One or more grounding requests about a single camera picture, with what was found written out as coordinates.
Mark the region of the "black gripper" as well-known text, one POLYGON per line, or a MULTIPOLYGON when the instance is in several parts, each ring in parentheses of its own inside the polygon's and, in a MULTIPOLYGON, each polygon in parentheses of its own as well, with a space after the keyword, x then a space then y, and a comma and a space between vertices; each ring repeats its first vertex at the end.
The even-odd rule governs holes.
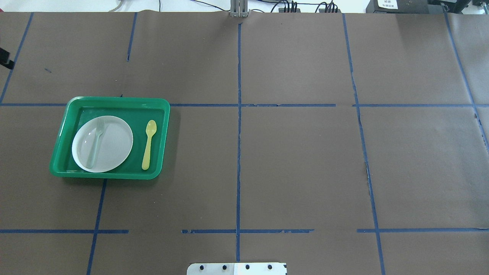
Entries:
POLYGON ((9 70, 13 70, 15 67, 14 60, 10 58, 10 52, 3 48, 0 48, 0 65, 9 70))

